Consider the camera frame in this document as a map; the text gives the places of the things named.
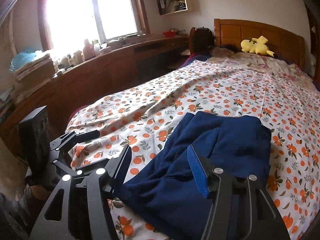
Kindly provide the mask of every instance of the stuffed toy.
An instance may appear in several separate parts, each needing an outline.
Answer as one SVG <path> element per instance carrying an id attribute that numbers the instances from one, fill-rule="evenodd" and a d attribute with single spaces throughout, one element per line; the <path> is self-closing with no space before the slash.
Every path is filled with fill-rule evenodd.
<path id="1" fill-rule="evenodd" d="M 251 40 L 243 40 L 241 42 L 241 48 L 245 53 L 256 53 L 258 55 L 269 55 L 271 57 L 278 58 L 278 55 L 276 53 L 269 50 L 268 46 L 266 45 L 267 42 L 268 39 L 263 36 L 258 39 L 252 38 Z"/>

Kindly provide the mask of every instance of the blue cloth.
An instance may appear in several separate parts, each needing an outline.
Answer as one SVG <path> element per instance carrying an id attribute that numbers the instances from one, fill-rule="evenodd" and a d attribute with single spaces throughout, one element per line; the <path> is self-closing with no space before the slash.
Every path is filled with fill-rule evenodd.
<path id="1" fill-rule="evenodd" d="M 199 60 L 199 61 L 206 61 L 207 59 L 211 58 L 211 55 L 210 53 L 208 54 L 205 54 L 205 55 L 195 55 L 193 57 L 189 57 L 185 63 L 183 63 L 183 65 L 180 67 L 185 67 L 185 66 L 188 66 L 190 65 L 192 62 L 194 62 L 195 60 Z"/>
<path id="2" fill-rule="evenodd" d="M 26 63 L 34 61 L 43 57 L 46 53 L 41 50 L 35 50 L 32 48 L 25 48 L 23 51 L 14 56 L 11 61 L 11 66 L 9 68 L 10 72 L 14 72 L 22 68 Z"/>
<path id="3" fill-rule="evenodd" d="M 198 192 L 187 147 L 234 176 L 255 174 L 266 184 L 271 132 L 252 116 L 187 113 L 161 152 L 115 195 L 157 230 L 175 240 L 199 240 L 212 200 Z"/>

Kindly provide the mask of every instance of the bed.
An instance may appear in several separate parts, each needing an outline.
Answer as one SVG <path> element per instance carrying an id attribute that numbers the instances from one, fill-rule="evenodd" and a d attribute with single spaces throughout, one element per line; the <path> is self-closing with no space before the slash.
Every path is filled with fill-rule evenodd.
<path id="1" fill-rule="evenodd" d="M 79 110 L 68 124 L 67 131 L 100 131 L 100 138 L 71 150 L 71 166 L 117 157 L 130 145 L 128 181 L 161 151 L 186 113 L 256 116 L 272 131 L 268 192 L 291 239 L 300 239 L 320 204 L 320 94 L 303 72 L 304 40 L 278 27 L 241 20 L 216 19 L 214 34 L 216 45 L 237 47 L 242 39 L 263 35 L 287 62 L 216 47 L 206 62 L 194 61 L 106 95 Z M 120 239 L 169 239 L 119 199 L 108 204 Z"/>

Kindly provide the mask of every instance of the stack of books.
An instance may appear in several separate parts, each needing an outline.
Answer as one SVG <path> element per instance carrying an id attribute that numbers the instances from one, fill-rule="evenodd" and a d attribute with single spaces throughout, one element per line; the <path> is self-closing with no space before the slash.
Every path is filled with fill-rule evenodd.
<path id="1" fill-rule="evenodd" d="M 157 0 L 157 3 L 160 15 L 187 9 L 185 0 Z"/>
<path id="2" fill-rule="evenodd" d="M 51 81 L 55 74 L 53 61 L 49 54 L 25 64 L 20 69 L 14 71 L 17 81 L 16 90 L 12 93 L 15 104 L 19 104 L 23 99 Z"/>
<path id="3" fill-rule="evenodd" d="M 0 124 L 15 110 L 15 105 L 10 97 L 12 90 L 13 87 L 2 91 L 0 94 Z"/>

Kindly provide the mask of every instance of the window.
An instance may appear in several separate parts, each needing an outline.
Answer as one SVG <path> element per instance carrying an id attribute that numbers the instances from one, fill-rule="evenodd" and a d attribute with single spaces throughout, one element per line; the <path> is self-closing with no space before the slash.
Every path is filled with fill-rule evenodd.
<path id="1" fill-rule="evenodd" d="M 84 39 L 105 43 L 113 38 L 144 31 L 148 33 L 141 0 L 39 0 L 46 3 L 45 19 L 39 19 L 44 30 L 40 37 L 50 36 L 50 42 L 62 57 L 84 46 Z"/>

